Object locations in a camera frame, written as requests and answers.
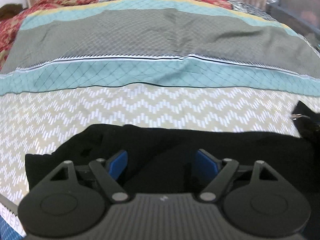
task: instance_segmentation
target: teal stripe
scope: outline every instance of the teal stripe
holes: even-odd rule
[[[146,82],[172,87],[251,87],[320,96],[320,80],[276,70],[221,65],[193,58],[171,61],[102,60],[55,63],[6,75],[0,95]]]
[[[210,16],[229,16],[242,19],[251,26],[275,26],[286,30],[291,36],[298,36],[290,28],[284,28],[281,23],[276,21],[261,21],[251,17],[245,17],[233,13],[221,7],[205,7],[192,4],[190,2],[177,2],[173,0],[121,0],[119,2],[106,2],[104,6],[87,8],[85,10],[61,10],[56,13],[46,15],[28,16],[22,23],[20,30],[28,30],[41,25],[49,24],[53,21],[73,21],[84,19],[96,14],[100,14],[105,10],[127,10],[127,9],[166,9],[175,8],[182,12],[210,15]]]

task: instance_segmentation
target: gray fabric section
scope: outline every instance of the gray fabric section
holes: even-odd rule
[[[282,28],[176,9],[111,10],[19,31],[0,73],[58,57],[189,53],[275,65],[320,78],[316,53]]]

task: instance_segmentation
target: brown object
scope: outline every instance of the brown object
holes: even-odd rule
[[[6,4],[0,8],[0,21],[10,19],[22,11],[22,4]]]

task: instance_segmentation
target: bed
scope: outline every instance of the bed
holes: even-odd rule
[[[0,215],[16,239],[25,154],[91,124],[298,137],[296,103],[320,112],[319,53],[244,1],[28,2],[0,23]]]

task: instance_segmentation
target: black cloth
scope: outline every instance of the black cloth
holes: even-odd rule
[[[51,155],[27,154],[25,166],[32,189],[64,160],[85,165],[124,149],[128,152],[123,185],[127,192],[178,193],[185,191],[185,166],[199,148],[243,165],[253,165],[256,160],[270,164],[309,200],[312,216],[304,233],[308,239],[319,239],[320,178],[319,166],[314,165],[317,150],[303,138],[271,132],[220,133],[95,124]]]

